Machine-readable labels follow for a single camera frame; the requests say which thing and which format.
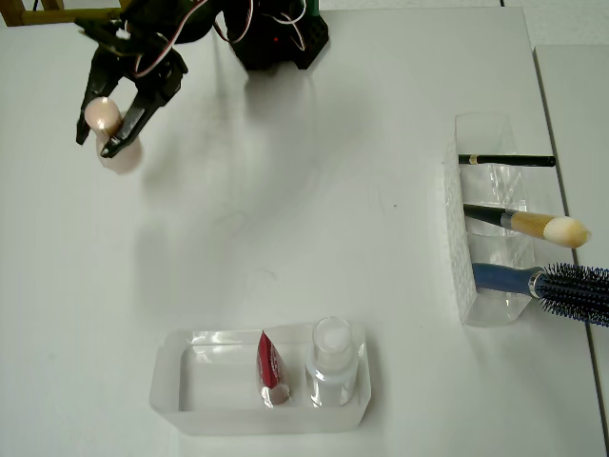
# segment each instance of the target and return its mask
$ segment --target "blue brush handle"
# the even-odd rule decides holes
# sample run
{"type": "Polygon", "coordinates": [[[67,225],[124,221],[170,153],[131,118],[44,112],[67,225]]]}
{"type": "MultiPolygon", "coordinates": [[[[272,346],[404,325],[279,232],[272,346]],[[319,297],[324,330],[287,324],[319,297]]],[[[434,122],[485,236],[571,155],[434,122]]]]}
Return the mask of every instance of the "blue brush handle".
{"type": "Polygon", "coordinates": [[[530,296],[529,279],[543,268],[516,269],[502,265],[472,264],[472,269],[476,288],[490,288],[530,296]]]}

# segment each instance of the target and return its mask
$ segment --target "metal ferrule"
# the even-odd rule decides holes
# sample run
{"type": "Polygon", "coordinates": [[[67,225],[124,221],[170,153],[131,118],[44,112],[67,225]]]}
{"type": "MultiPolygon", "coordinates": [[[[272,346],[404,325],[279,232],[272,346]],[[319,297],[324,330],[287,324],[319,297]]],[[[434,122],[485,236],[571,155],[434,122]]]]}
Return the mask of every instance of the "metal ferrule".
{"type": "Polygon", "coordinates": [[[541,298],[540,295],[536,292],[535,288],[537,286],[537,281],[540,279],[540,276],[543,274],[543,270],[540,269],[531,275],[529,278],[529,292],[531,292],[531,296],[533,298],[541,298]]]}
{"type": "Polygon", "coordinates": [[[501,226],[504,229],[511,230],[512,229],[512,216],[515,211],[507,209],[504,214],[501,215],[501,226]]]}

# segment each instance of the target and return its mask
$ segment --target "white bottle cap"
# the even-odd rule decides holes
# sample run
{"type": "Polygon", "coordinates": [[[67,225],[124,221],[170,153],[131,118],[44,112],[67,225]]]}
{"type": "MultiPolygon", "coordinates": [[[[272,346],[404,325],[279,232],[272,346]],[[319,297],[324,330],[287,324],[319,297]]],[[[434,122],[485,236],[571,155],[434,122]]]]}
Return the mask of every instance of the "white bottle cap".
{"type": "Polygon", "coordinates": [[[340,317],[326,317],[313,328],[313,357],[322,369],[339,370],[353,359],[351,326],[340,317]]]}

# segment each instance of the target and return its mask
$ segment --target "round hair brush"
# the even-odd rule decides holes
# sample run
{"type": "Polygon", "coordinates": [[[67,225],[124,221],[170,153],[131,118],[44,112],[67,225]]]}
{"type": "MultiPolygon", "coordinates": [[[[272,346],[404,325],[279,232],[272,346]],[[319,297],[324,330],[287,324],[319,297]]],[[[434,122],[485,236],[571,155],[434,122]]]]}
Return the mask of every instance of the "round hair brush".
{"type": "Polygon", "coordinates": [[[552,314],[609,327],[609,269],[570,264],[529,269],[472,264],[472,269],[477,288],[529,295],[552,314]]]}

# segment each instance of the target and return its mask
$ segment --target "cable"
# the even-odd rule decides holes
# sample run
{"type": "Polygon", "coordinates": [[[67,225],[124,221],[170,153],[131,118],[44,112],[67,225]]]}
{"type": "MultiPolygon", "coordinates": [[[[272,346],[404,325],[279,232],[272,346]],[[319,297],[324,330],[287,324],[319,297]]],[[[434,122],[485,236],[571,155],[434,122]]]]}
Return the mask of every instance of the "cable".
{"type": "MultiPolygon", "coordinates": [[[[281,19],[277,19],[272,14],[265,14],[265,16],[272,17],[273,19],[275,19],[276,22],[279,22],[280,24],[284,24],[284,25],[287,25],[287,26],[293,26],[298,21],[300,21],[303,17],[305,17],[305,13],[306,13],[306,0],[302,0],[302,1],[303,1],[303,12],[301,12],[301,15],[298,16],[296,19],[282,21],[281,19]]],[[[287,17],[287,19],[289,19],[289,16],[287,14],[283,13],[283,12],[282,12],[282,16],[283,17],[287,17]]]]}
{"type": "Polygon", "coordinates": [[[220,29],[220,26],[218,25],[218,21],[215,21],[213,23],[213,28],[216,30],[216,33],[218,33],[218,35],[220,35],[220,38],[222,38],[223,40],[227,41],[228,43],[232,43],[233,45],[236,43],[239,43],[241,40],[244,39],[244,36],[246,36],[247,31],[249,30],[249,25],[251,24],[251,18],[254,15],[254,0],[249,0],[249,11],[247,12],[247,22],[246,22],[246,28],[244,29],[244,32],[239,36],[239,38],[237,38],[234,41],[229,40],[224,32],[222,31],[222,29],[220,29]]]}
{"type": "MultiPolygon", "coordinates": [[[[289,16],[287,14],[285,14],[284,12],[282,12],[282,16],[289,19],[289,16]]],[[[298,30],[298,27],[296,26],[296,24],[292,24],[292,26],[296,30],[296,33],[298,33],[298,38],[301,40],[301,44],[299,45],[298,43],[296,43],[296,40],[294,38],[292,38],[291,36],[290,36],[290,38],[292,38],[292,41],[294,42],[294,44],[296,45],[296,47],[299,50],[304,51],[306,49],[306,46],[305,46],[305,40],[303,40],[303,36],[301,35],[301,31],[298,30]]]]}
{"type": "Polygon", "coordinates": [[[205,3],[207,2],[207,0],[199,0],[191,9],[190,11],[187,13],[186,16],[184,16],[184,19],[182,19],[182,22],[180,22],[180,25],[178,26],[178,29],[175,31],[175,33],[173,33],[173,36],[171,37],[171,39],[169,41],[167,41],[167,44],[165,46],[165,48],[161,51],[161,53],[159,54],[159,56],[154,60],[154,62],[152,62],[152,65],[150,65],[147,69],[139,71],[138,72],[138,68],[140,67],[140,62],[142,61],[142,54],[140,54],[136,61],[135,61],[135,69],[134,69],[134,75],[136,78],[141,78],[143,76],[146,76],[147,74],[149,74],[151,71],[154,70],[154,68],[159,65],[159,62],[161,62],[165,56],[169,53],[169,51],[171,50],[171,48],[173,48],[173,45],[175,45],[175,42],[178,40],[178,36],[180,36],[180,33],[182,32],[182,29],[184,28],[184,24],[187,22],[188,18],[190,17],[190,15],[196,11],[198,8],[200,8],[201,6],[203,6],[205,3]]]}

